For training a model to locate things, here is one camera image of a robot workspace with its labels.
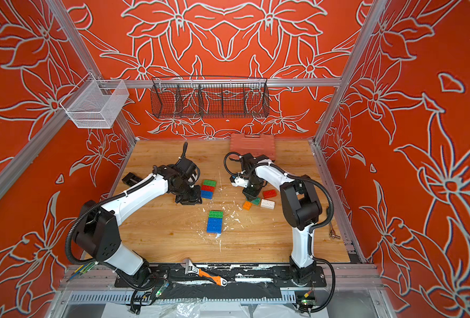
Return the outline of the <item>blue lego brick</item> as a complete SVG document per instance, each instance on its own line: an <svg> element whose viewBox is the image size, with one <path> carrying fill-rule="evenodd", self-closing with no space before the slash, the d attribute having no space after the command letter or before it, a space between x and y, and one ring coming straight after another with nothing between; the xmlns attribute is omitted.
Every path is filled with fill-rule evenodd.
<svg viewBox="0 0 470 318"><path fill-rule="evenodd" d="M207 225L209 227L220 227L223 225L223 219L222 218L208 218L208 223Z"/></svg>
<svg viewBox="0 0 470 318"><path fill-rule="evenodd" d="M203 199L212 200L213 194L214 194L213 192L201 190L201 197Z"/></svg>
<svg viewBox="0 0 470 318"><path fill-rule="evenodd" d="M221 234L222 230L223 230L223 225L221 223L208 223L207 224L207 233Z"/></svg>

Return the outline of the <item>red lego brick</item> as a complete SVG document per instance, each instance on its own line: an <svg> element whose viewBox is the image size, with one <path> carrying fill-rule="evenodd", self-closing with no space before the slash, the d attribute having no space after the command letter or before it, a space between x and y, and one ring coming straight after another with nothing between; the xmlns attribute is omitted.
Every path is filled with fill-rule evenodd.
<svg viewBox="0 0 470 318"><path fill-rule="evenodd" d="M262 195L263 195L263 198L264 198L265 200L267 200L267 199L276 197L276 196L277 196L277 192L276 192L276 190L271 189L271 190L263 191L263 192L262 192Z"/></svg>
<svg viewBox="0 0 470 318"><path fill-rule="evenodd" d="M209 186L209 185L202 185L201 190L205 191L205 192L212 192L213 193L215 191L215 187Z"/></svg>

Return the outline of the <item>white lego brick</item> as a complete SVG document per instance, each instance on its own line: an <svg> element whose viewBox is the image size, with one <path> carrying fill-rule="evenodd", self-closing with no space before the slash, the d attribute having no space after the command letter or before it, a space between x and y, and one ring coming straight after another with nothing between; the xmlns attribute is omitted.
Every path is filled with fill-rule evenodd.
<svg viewBox="0 0 470 318"><path fill-rule="evenodd" d="M265 209L274 209L276 206L276 203L272 200L261 200L260 202L260 207L265 208Z"/></svg>

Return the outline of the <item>orange lego brick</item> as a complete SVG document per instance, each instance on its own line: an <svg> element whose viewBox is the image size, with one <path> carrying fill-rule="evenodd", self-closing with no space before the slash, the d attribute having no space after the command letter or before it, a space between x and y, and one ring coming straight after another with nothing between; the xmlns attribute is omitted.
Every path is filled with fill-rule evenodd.
<svg viewBox="0 0 470 318"><path fill-rule="evenodd" d="M252 207L252 203L249 202L249 201L245 201L242 208L245 209L245 210L250 210Z"/></svg>

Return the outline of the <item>blue lego brick front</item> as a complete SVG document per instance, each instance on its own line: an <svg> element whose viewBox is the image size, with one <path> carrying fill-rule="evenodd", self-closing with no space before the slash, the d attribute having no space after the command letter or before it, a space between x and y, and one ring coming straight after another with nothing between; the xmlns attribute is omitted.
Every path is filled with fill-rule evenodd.
<svg viewBox="0 0 470 318"><path fill-rule="evenodd" d="M222 230L223 230L223 225L221 223L208 223L207 224L207 233L221 234Z"/></svg>

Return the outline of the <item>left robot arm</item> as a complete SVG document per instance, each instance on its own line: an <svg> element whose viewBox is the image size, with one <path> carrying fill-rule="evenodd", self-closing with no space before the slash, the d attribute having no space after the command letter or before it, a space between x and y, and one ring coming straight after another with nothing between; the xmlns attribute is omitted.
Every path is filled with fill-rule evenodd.
<svg viewBox="0 0 470 318"><path fill-rule="evenodd" d="M154 166L151 174L122 193L100 202L86 202L65 241L65 255L76 265L90 262L109 267L135 291L154 287L149 262L123 244L119 228L150 201L172 194L180 205L199 205L201 171L186 157L188 144L175 164Z"/></svg>

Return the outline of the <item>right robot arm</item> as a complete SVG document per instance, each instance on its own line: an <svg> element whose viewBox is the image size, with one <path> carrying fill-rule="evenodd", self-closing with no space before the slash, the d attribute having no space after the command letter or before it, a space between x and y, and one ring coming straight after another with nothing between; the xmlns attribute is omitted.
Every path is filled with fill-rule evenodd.
<svg viewBox="0 0 470 318"><path fill-rule="evenodd" d="M256 199L266 184L276 188L281 196L283 215L292 227L293 247L289 257L291 280L298 286L313 284L318 264L325 264L331 272L331 287L321 305L307 303L304 299L295 305L295 310L308 315L325 310L333 299L337 279L334 266L313 252L314 235L317 229L332 223L334 203L329 191L320 182L308 175L296 176L265 155L228 152L223 159L224 169L230 175L234 187L241 187L247 200Z"/></svg>

